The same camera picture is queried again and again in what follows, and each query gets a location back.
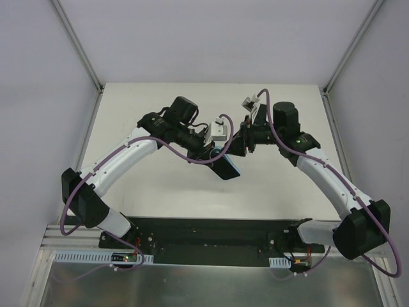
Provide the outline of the black smartphone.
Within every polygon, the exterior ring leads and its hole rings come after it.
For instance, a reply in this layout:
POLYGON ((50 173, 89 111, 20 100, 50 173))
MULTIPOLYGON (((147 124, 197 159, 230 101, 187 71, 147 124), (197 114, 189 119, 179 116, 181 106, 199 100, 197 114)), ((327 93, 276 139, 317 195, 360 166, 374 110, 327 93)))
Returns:
POLYGON ((223 160, 225 166, 226 177, 223 180, 231 180, 240 176, 239 169, 234 165, 227 155, 223 155, 220 159, 223 160))

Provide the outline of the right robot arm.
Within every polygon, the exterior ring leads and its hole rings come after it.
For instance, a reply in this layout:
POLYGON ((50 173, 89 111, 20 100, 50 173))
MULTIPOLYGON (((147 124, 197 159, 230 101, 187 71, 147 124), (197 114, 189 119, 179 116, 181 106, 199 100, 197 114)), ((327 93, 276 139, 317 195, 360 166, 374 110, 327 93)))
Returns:
POLYGON ((298 110, 292 102, 278 102, 268 123, 267 107, 249 98, 243 102, 249 112, 234 135, 229 153, 244 157, 256 145, 277 145, 280 154, 305 173, 327 197, 340 222, 302 219, 293 226, 299 241, 305 244, 334 246, 353 260, 386 243, 382 231, 389 230, 390 207, 372 200, 344 175, 336 175, 320 144, 300 129, 298 110))

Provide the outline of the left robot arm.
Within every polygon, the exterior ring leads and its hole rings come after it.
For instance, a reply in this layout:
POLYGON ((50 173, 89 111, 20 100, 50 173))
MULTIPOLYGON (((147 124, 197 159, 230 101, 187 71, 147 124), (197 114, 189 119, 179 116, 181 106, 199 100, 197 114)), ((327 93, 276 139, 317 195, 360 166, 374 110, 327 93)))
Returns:
POLYGON ((220 114, 200 133, 191 129, 198 114, 198 106, 185 97, 176 97, 169 107, 160 112, 144 115, 136 128, 113 150, 90 166, 74 171, 68 168, 61 176, 63 209, 60 225, 72 211, 86 228, 97 227, 111 236, 124 238, 133 233, 135 226, 121 213, 104 203, 102 197, 108 189, 136 163, 166 147, 174 152, 173 143, 186 149, 187 155, 175 154, 183 160, 208 165, 223 158, 210 154, 216 141, 230 143, 233 125, 225 125, 228 115, 220 114))

